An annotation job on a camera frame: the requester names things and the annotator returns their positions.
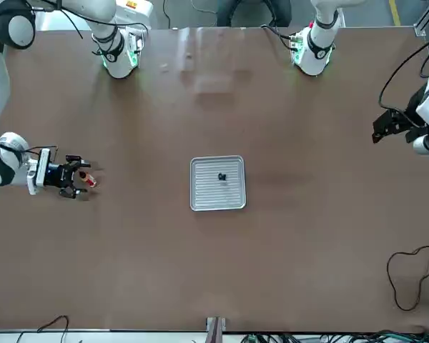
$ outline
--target silver tray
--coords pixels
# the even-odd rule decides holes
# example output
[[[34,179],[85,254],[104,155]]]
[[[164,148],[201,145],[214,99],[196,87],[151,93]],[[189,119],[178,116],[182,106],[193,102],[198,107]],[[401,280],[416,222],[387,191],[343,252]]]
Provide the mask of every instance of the silver tray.
[[[241,156],[210,156],[192,159],[191,209],[193,211],[242,209],[245,205],[245,163]]]

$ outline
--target black pants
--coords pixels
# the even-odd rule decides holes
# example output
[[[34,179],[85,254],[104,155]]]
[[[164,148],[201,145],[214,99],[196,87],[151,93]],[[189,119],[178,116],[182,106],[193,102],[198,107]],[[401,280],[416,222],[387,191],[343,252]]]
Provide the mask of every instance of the black pants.
[[[231,26],[232,17],[235,9],[242,0],[218,0],[217,7],[217,25]],[[263,0],[270,10],[275,14],[276,23],[272,20],[271,26],[288,27],[291,22],[291,3],[290,0]]]

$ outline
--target brown table surface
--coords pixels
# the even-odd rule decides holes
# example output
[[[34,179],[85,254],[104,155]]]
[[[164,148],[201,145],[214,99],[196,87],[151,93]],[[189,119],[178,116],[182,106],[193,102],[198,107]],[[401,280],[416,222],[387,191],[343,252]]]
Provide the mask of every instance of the brown table surface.
[[[429,158],[403,136],[377,145],[378,93],[417,46],[411,28],[344,29],[310,78],[261,29],[151,31],[142,67],[114,80],[89,35],[39,34],[10,51],[0,132],[95,161],[87,202],[0,188],[0,329],[68,314],[72,328],[374,332],[429,326],[385,271],[429,244]],[[405,106],[421,59],[385,101]],[[193,212],[189,162],[239,154],[247,206]],[[422,258],[397,258],[400,301]]]

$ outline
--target cable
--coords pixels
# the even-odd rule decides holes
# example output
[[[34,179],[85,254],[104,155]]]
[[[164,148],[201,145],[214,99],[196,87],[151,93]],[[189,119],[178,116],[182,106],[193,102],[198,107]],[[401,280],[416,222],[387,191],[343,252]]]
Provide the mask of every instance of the cable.
[[[272,340],[274,343],[278,343],[277,339],[274,338],[271,334],[268,334],[267,337],[268,337],[269,341]]]
[[[418,292],[417,292],[417,295],[416,295],[415,303],[411,307],[403,307],[398,302],[398,291],[395,288],[393,279],[391,278],[391,275],[390,275],[390,263],[391,263],[391,260],[395,256],[397,256],[397,255],[415,256],[416,254],[418,254],[423,249],[429,249],[429,245],[425,245],[423,247],[419,247],[419,248],[413,250],[412,252],[395,252],[394,254],[392,254],[390,256],[390,258],[388,260],[388,263],[386,264],[386,272],[388,273],[388,280],[389,280],[389,283],[391,284],[391,287],[393,288],[393,292],[394,292],[394,302],[397,305],[397,307],[399,307],[399,309],[401,309],[402,311],[407,311],[407,312],[408,311],[412,311],[420,303],[420,300],[421,300],[421,289],[422,289],[422,286],[423,286],[423,282],[424,282],[424,280],[426,280],[429,277],[429,265],[428,265],[428,268],[426,269],[427,272],[424,273],[424,275],[420,278],[420,281],[418,282]]]
[[[291,37],[290,37],[290,36],[292,36],[292,35],[296,34],[295,32],[294,32],[294,33],[292,33],[292,34],[291,34],[291,35],[289,35],[289,36],[285,36],[284,34],[280,33],[280,32],[277,30],[277,28],[276,28],[276,29],[274,29],[274,28],[273,28],[273,27],[271,27],[270,25],[263,24],[263,25],[261,25],[260,27],[261,27],[261,28],[263,28],[263,29],[269,29],[273,34],[276,34],[276,35],[278,36],[278,38],[280,38],[281,43],[285,46],[285,48],[286,48],[287,50],[290,50],[290,51],[297,51],[297,49],[296,49],[296,48],[292,48],[292,47],[288,46],[288,45],[286,44],[286,42],[283,40],[283,39],[287,39],[288,41],[290,41],[290,40],[291,40]]]
[[[64,342],[64,336],[69,331],[70,321],[69,321],[68,316],[58,316],[52,322],[50,322],[50,323],[48,323],[46,325],[43,325],[42,327],[40,327],[39,329],[37,329],[36,333],[39,334],[39,333],[43,332],[48,327],[51,327],[52,325],[56,324],[60,319],[65,319],[65,329],[62,332],[62,336],[60,337],[60,343],[63,343]]]
[[[81,39],[83,39],[83,36],[82,36],[81,32],[79,31],[78,27],[73,22],[72,18],[70,18],[70,16],[67,13],[65,13],[65,11],[63,9],[61,9],[60,12],[62,12],[66,16],[66,18],[68,20],[70,20],[71,25],[73,25],[74,29],[78,32],[78,35],[81,37]]]
[[[162,2],[162,12],[164,12],[164,15],[167,17],[167,20],[168,20],[168,22],[169,22],[169,29],[170,29],[170,27],[171,27],[171,25],[170,25],[170,23],[172,22],[171,21],[171,19],[170,19],[170,17],[169,17],[169,15],[167,14],[167,12],[165,11],[165,1],[166,0],[164,0],[163,2]]]
[[[300,340],[292,336],[291,334],[286,334],[286,337],[290,338],[292,343],[301,343]]]
[[[88,18],[86,16],[82,16],[81,14],[78,14],[76,12],[70,11],[69,9],[65,9],[64,7],[62,7],[62,9],[65,10],[65,11],[67,11],[67,12],[69,12],[69,13],[71,13],[71,14],[73,14],[73,15],[75,15],[75,16],[78,16],[81,19],[84,19],[86,21],[90,21],[90,22],[95,23],[95,24],[101,24],[101,25],[107,25],[107,26],[118,26],[118,27],[140,25],[140,26],[143,26],[143,28],[146,30],[147,34],[149,33],[148,27],[145,24],[143,24],[143,23],[139,23],[139,22],[136,22],[136,23],[105,23],[103,21],[98,21],[98,20],[95,20],[95,19],[90,19],[90,18]]]
[[[69,320],[68,316],[58,316],[56,319],[52,320],[48,324],[45,324],[42,327],[38,328],[36,330],[36,333],[37,334],[42,333],[48,327],[51,327],[52,325],[56,324],[61,319],[65,319],[65,328],[64,328],[64,331],[62,332],[62,336],[60,337],[60,343],[63,343],[64,342],[64,337],[67,334],[67,332],[69,331],[70,320]],[[19,343],[19,341],[21,340],[22,336],[24,336],[24,334],[30,334],[30,333],[32,333],[32,331],[23,331],[23,332],[21,332],[19,334],[19,336],[17,337],[16,343]]]
[[[421,64],[421,68],[420,68],[420,77],[423,79],[427,79],[429,77],[429,75],[424,75],[423,70],[425,65],[428,63],[429,61],[429,55],[426,56],[426,58],[424,59],[423,64]]]
[[[217,12],[215,11],[210,11],[209,9],[199,9],[194,5],[194,0],[191,0],[191,5],[192,8],[195,9],[196,11],[202,12],[202,13],[211,13],[214,14],[215,16],[217,15]]]
[[[280,36],[283,39],[287,39],[288,41],[291,40],[291,36],[293,36],[293,35],[295,35],[297,33],[297,32],[292,32],[289,35],[282,34],[279,31],[276,31],[275,28],[271,27],[270,25],[266,25],[266,24],[262,24],[260,27],[262,27],[263,29],[269,29],[271,32],[273,32],[277,36]]]
[[[23,331],[23,332],[21,332],[21,333],[19,334],[19,337],[17,337],[16,343],[19,343],[19,341],[21,340],[22,336],[24,336],[24,334],[25,334],[25,333],[26,333],[26,332],[25,332],[25,331]]]
[[[415,52],[413,52],[409,57],[407,57],[396,69],[395,71],[391,74],[390,78],[386,81],[385,86],[383,86],[383,89],[380,92],[380,95],[378,96],[378,104],[380,105],[380,107],[382,107],[383,109],[388,109],[388,110],[393,110],[396,111],[400,114],[403,115],[404,118],[406,118],[414,127],[419,128],[420,126],[417,125],[409,116],[407,116],[405,114],[404,111],[402,111],[401,109],[398,109],[397,107],[393,107],[393,106],[387,106],[384,105],[383,103],[383,94],[385,93],[385,90],[387,89],[387,87],[389,86],[390,82],[393,80],[394,76],[399,72],[399,70],[408,62],[410,61],[413,57],[415,57],[417,54],[419,54],[423,49],[425,49],[427,46],[429,46],[429,42],[422,45],[418,50],[416,50]]]
[[[15,153],[15,154],[30,153],[30,154],[34,154],[34,155],[37,155],[37,156],[40,156],[40,153],[39,152],[35,152],[33,150],[35,150],[35,149],[45,149],[45,148],[47,148],[47,149],[49,149],[49,148],[55,148],[56,150],[55,150],[55,153],[54,153],[53,162],[56,161],[57,152],[59,150],[59,147],[57,145],[33,146],[32,148],[28,148],[27,150],[17,150],[17,149],[11,148],[10,146],[6,146],[6,145],[3,145],[3,144],[0,143],[0,147],[3,150],[7,150],[7,151],[10,151],[10,152]]]
[[[94,34],[92,34],[92,40],[93,40],[95,43],[97,43],[97,46],[98,46],[97,51],[92,51],[92,53],[93,53],[94,55],[96,55],[96,56],[106,56],[106,55],[107,55],[107,54],[112,50],[113,43],[114,43],[114,39],[112,39],[111,44],[108,46],[108,49],[107,49],[107,50],[105,50],[105,51],[102,51],[102,48],[100,47],[99,42],[95,39]]]
[[[275,24],[275,29],[272,28],[270,25],[266,25],[266,24],[263,24],[260,27],[263,29],[269,29],[271,32],[273,32],[273,34],[276,34],[278,36],[278,38],[280,39],[281,43],[285,46],[285,48],[287,50],[297,51],[297,49],[294,49],[294,48],[291,48],[290,46],[288,46],[286,44],[286,42],[283,40],[283,39],[291,40],[290,36],[294,35],[295,32],[289,36],[285,36],[284,34],[280,33],[280,30],[278,29],[278,26],[277,26],[277,15],[275,13],[275,10],[273,9],[273,4],[271,4],[269,1],[270,0],[264,0],[264,2],[266,3],[267,7],[270,10],[270,12],[272,13],[272,22],[273,22],[273,24]]]

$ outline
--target robotic arm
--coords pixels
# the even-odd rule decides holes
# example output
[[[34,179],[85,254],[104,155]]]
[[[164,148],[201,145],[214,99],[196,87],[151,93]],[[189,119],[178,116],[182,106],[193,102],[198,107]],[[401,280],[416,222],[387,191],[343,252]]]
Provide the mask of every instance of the robotic arm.
[[[388,109],[373,122],[374,143],[390,134],[405,134],[407,143],[419,154],[429,155],[429,79],[408,102],[405,111]]]
[[[59,1],[53,3],[55,8]],[[115,0],[64,0],[63,6],[74,13],[108,24],[88,21],[92,39],[99,47],[104,65],[116,79],[128,76],[137,67],[139,41],[128,30],[120,29],[115,23]],[[4,61],[4,46],[27,49],[35,38],[35,15],[27,0],[0,0],[0,114],[10,95],[9,76]],[[7,132],[0,136],[0,186],[27,184],[30,194],[36,194],[39,187],[55,186],[64,197],[74,198],[82,192],[73,186],[77,169],[89,167],[80,156],[67,156],[65,164],[53,164],[49,149],[42,149],[38,160],[32,159],[29,145],[18,134]]]
[[[356,6],[366,0],[311,0],[316,17],[311,27],[294,37],[292,62],[310,76],[322,73],[329,62],[335,36],[340,28],[338,9]]]

